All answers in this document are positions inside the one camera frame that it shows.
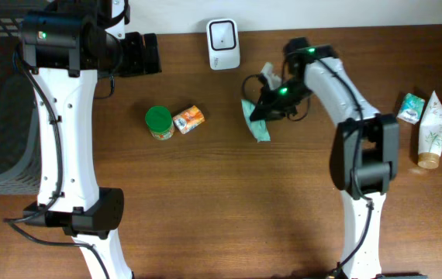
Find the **light teal wipes packet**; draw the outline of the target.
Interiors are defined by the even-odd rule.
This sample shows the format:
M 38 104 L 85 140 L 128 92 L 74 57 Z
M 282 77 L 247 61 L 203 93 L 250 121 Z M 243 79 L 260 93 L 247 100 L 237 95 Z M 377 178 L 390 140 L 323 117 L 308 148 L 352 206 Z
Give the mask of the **light teal wipes packet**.
M 243 117 L 245 118 L 248 129 L 258 142 L 270 142 L 271 137 L 264 120 L 251 121 L 250 115 L 255 110 L 255 105 L 249 100 L 242 99 L 241 106 Z

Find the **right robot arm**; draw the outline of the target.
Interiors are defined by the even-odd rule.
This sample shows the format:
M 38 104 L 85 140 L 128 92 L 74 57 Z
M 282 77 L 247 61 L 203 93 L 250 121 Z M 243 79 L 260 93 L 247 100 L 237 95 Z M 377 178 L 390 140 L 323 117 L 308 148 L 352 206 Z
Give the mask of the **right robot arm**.
M 298 37 L 289 40 L 283 54 L 280 75 L 272 64 L 257 75 L 261 95 L 248 122 L 298 122 L 298 105 L 313 95 L 320 100 L 336 128 L 329 168 L 344 208 L 344 248 L 326 277 L 385 278 L 379 260 L 381 215 L 398 173 L 399 124 L 361 95 L 331 45 L 313 46 Z

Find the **white Pantene tube gold cap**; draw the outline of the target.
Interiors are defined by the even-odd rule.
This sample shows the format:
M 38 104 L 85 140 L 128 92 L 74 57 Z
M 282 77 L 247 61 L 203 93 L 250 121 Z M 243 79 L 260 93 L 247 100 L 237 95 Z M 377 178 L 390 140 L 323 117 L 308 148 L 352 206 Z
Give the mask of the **white Pantene tube gold cap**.
M 442 154 L 442 103 L 433 91 L 420 121 L 418 166 L 436 169 Z

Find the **orange small tissue pack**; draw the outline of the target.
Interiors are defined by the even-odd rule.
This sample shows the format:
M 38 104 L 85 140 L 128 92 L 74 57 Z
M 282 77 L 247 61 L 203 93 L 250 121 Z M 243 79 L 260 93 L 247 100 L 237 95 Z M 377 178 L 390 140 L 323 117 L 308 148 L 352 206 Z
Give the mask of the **orange small tissue pack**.
M 173 117 L 173 122 L 181 134 L 189 133 L 204 121 L 205 116 L 195 105 L 187 108 Z

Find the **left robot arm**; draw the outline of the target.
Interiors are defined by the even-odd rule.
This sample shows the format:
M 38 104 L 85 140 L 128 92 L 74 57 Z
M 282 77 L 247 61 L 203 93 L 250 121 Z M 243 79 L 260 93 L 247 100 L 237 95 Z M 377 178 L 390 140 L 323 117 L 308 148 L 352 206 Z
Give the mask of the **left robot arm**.
M 93 278 L 131 278 L 119 240 L 124 194 L 102 188 L 92 152 L 92 105 L 101 78 L 157 74 L 153 33 L 128 33 L 126 1 L 52 1 L 26 14 L 13 56 L 36 96 L 42 172 L 39 194 L 23 225 L 58 227 L 81 250 Z

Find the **green round lid jar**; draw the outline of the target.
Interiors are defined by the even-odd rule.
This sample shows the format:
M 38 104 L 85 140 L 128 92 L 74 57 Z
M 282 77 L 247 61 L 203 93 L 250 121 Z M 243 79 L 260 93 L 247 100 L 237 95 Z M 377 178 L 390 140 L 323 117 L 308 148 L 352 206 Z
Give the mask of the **green round lid jar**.
M 151 107 L 145 115 L 145 121 L 151 135 L 157 140 L 168 140 L 174 134 L 171 113 L 164 106 Z

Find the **small teal tissue pack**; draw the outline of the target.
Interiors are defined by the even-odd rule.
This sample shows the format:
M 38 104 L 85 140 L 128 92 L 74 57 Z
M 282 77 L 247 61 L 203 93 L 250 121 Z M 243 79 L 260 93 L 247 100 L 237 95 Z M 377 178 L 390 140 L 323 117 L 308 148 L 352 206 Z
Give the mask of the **small teal tissue pack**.
M 420 121 L 426 101 L 411 93 L 407 93 L 400 105 L 397 117 L 405 122 L 417 124 Z

